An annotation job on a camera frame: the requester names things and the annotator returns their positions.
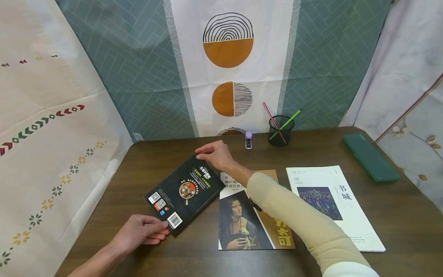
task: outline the forearm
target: forearm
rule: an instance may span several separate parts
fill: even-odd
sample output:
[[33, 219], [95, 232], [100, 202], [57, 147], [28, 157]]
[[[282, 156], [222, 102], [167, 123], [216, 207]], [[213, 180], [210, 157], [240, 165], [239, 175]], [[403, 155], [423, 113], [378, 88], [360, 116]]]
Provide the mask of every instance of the forearm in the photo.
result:
[[237, 180], [237, 182], [242, 184], [244, 187], [248, 186], [249, 178], [251, 178], [252, 174], [254, 174], [253, 171], [245, 168], [237, 162], [227, 164], [222, 171]]
[[250, 197], [267, 214], [285, 222], [303, 240], [322, 273], [341, 261], [369, 266], [351, 239], [328, 216], [262, 173], [248, 180]]
[[75, 269], [69, 277], [101, 277], [106, 276], [111, 270], [126, 258], [112, 244], [108, 244], [98, 251], [86, 263]]

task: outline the magazine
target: magazine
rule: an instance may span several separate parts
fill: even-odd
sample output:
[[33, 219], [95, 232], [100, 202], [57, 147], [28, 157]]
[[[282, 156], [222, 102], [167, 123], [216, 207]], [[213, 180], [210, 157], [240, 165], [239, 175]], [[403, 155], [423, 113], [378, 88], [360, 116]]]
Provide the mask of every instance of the magazine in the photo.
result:
[[[276, 182], [275, 170], [261, 170]], [[294, 249], [291, 229], [277, 218], [272, 218], [255, 204], [246, 188], [228, 174], [220, 179], [219, 250]]]
[[340, 166], [286, 168], [292, 192], [329, 216], [362, 252], [386, 249], [352, 193]]
[[144, 198], [176, 236], [224, 187], [208, 164], [193, 155]]

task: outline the black line pattern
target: black line pattern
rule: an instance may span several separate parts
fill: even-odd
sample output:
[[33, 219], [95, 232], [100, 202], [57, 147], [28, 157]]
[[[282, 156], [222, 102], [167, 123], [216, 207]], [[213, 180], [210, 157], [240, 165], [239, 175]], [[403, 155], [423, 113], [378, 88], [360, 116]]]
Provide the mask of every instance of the black line pattern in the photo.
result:
[[230, 135], [237, 135], [238, 132], [245, 134], [246, 131], [240, 128], [236, 128], [236, 127], [231, 127], [228, 129], [224, 129], [222, 131], [220, 131], [217, 136], [230, 136]]
[[254, 33], [251, 21], [236, 12], [214, 16], [209, 20], [203, 32], [203, 43], [252, 38], [254, 38]]
[[245, 85], [234, 83], [234, 116], [245, 114], [252, 106], [252, 93]]

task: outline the left hand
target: left hand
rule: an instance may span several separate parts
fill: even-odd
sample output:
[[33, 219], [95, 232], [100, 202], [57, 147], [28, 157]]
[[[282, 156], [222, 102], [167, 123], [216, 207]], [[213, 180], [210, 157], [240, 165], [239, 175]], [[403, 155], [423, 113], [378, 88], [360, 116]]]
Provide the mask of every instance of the left hand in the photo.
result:
[[110, 245], [128, 255], [141, 244], [159, 244], [169, 235], [168, 223], [148, 215], [131, 215]]

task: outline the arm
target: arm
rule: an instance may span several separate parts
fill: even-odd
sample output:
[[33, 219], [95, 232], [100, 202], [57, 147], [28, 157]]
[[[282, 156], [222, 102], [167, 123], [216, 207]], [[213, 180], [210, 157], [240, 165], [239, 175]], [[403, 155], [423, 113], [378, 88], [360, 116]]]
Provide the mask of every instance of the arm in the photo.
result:
[[223, 141], [207, 144], [196, 152], [199, 153], [198, 159], [209, 161], [247, 187], [250, 197], [268, 215], [282, 220], [293, 229], [316, 259], [322, 273], [342, 261], [370, 267], [351, 239], [332, 219], [268, 176], [239, 165], [232, 159]]
[[69, 277], [106, 276], [141, 244], [159, 244], [169, 231], [167, 222], [147, 215], [132, 215], [114, 239]]

